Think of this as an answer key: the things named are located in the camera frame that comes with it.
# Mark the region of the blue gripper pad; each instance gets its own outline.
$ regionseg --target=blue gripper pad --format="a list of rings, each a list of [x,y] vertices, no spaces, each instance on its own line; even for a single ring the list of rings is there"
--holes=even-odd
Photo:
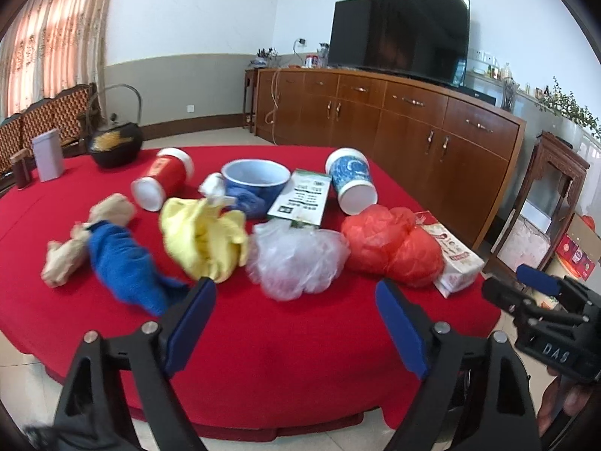
[[[217,288],[213,280],[201,278],[185,300],[173,306],[165,314],[167,327],[163,326],[163,329],[172,326],[165,334],[168,339],[164,342],[166,344],[163,349],[163,371],[169,378],[186,367],[196,342],[213,312],[216,299]],[[169,321],[169,316],[177,318],[175,321]]]
[[[516,275],[520,283],[533,288],[537,292],[549,295],[550,297],[557,297],[560,293],[559,279],[557,277],[549,276],[542,271],[531,268],[528,265],[518,266]]]
[[[423,380],[430,371],[424,336],[429,339],[427,327],[432,326],[432,321],[421,307],[411,304],[391,281],[377,284],[376,305],[403,364]]]

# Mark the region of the human hand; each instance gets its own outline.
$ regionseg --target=human hand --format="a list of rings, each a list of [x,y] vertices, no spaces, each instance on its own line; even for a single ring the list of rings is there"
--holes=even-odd
[[[559,375],[559,373],[549,367],[547,368],[547,372],[552,376]],[[560,381],[561,378],[555,378],[551,385],[547,387],[545,393],[543,393],[543,403],[540,406],[539,414],[536,416],[539,425],[539,435],[543,435],[555,419],[554,409],[560,391]],[[572,384],[567,391],[566,400],[564,401],[564,413],[570,417],[578,415],[587,405],[592,392],[593,387]]]

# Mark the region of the green and white box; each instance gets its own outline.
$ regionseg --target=green and white box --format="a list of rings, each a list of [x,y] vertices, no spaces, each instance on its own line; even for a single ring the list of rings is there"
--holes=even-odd
[[[294,170],[267,217],[292,221],[293,227],[320,227],[331,182],[327,174]]]

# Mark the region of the black tv screen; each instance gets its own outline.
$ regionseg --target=black tv screen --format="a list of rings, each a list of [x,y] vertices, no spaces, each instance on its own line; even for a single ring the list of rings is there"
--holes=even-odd
[[[469,37],[469,0],[345,0],[336,3],[328,65],[459,86]]]

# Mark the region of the red tablecloth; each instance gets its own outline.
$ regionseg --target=red tablecloth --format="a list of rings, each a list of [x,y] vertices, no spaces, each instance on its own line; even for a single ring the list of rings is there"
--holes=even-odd
[[[291,170],[322,171],[332,151],[263,146],[185,150],[196,166],[191,186],[182,195],[187,198],[199,197],[196,187],[202,179],[233,159],[264,158]],[[13,189],[0,200],[0,330],[17,349],[39,358],[57,379],[65,377],[87,330],[119,336],[149,316],[117,302],[87,265],[64,287],[49,289],[40,279],[46,244],[66,241],[73,224],[85,221],[89,208],[108,195],[121,192],[131,198],[130,182],[154,154],[142,151],[133,165],[112,171],[100,171],[87,156],[69,159],[61,178]],[[382,205],[420,210],[373,163],[371,171]],[[162,272],[185,279],[163,249],[157,218],[157,213],[139,211],[130,224],[133,236],[151,250]],[[338,230],[343,218],[332,196],[323,225]],[[173,380],[199,433],[267,440],[306,432],[303,426],[340,426],[344,420],[339,419],[374,407],[382,407],[389,426],[398,426],[418,380],[403,367],[376,310],[376,282],[345,271],[323,294],[278,303],[252,285],[243,269],[236,270],[218,286],[213,315],[185,371]],[[463,334],[487,336],[499,311],[482,299],[481,284],[479,280],[448,300],[434,286],[405,293],[435,321],[448,321]],[[135,409],[140,404],[130,376],[125,376],[124,385]],[[329,424],[315,427],[322,423]]]

